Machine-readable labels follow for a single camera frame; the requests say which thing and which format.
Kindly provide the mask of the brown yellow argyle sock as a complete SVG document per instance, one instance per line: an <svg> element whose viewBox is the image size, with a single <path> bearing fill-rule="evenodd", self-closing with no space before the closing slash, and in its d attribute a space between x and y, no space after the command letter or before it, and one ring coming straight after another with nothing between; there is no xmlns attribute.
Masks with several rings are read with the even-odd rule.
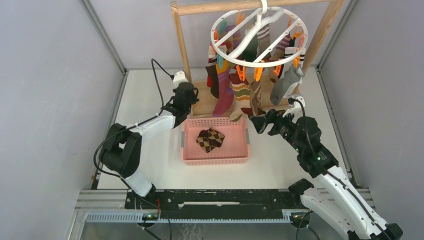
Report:
<svg viewBox="0 0 424 240"><path fill-rule="evenodd" d="M196 138L196 143L204 152L210 153L215 148L220 148L224 139L224 134L215 129L209 128L199 132Z"/></svg>

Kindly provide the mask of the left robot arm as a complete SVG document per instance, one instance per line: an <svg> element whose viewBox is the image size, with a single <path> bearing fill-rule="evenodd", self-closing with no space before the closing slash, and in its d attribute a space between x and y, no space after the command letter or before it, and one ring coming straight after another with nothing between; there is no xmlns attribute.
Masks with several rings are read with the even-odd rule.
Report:
<svg viewBox="0 0 424 240"><path fill-rule="evenodd" d="M181 125L190 115L192 105L199 101L199 90L190 82L179 83L173 93L155 116L131 126L113 124L94 154L94 160L109 169L108 175L118 177L137 194L138 204L145 209L155 205L157 196L152 192L154 184L141 170L142 144Z"/></svg>

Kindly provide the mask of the beige striped sock red heel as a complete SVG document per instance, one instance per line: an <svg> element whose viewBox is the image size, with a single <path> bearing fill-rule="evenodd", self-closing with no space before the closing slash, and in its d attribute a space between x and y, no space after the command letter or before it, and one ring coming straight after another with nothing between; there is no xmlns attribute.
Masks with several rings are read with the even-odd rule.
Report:
<svg viewBox="0 0 424 240"><path fill-rule="evenodd" d="M251 106L251 89L247 80L241 81L236 73L229 75L231 89L235 100L235 107L229 116L231 122L237 122L243 115L253 115Z"/></svg>

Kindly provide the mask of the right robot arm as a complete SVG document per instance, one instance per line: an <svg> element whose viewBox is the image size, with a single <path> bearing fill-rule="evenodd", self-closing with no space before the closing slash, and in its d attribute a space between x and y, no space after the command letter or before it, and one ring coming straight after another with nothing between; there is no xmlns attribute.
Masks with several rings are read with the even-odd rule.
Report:
<svg viewBox="0 0 424 240"><path fill-rule="evenodd" d="M403 230L398 224L384 220L352 185L337 159L321 143L316 120L301 116L294 122L293 118L284 110L275 109L249 117L258 134L272 124L268 135L279 135L286 140L296 150L300 167L333 199L326 200L303 178L289 187L289 203L316 213L344 240L399 240Z"/></svg>

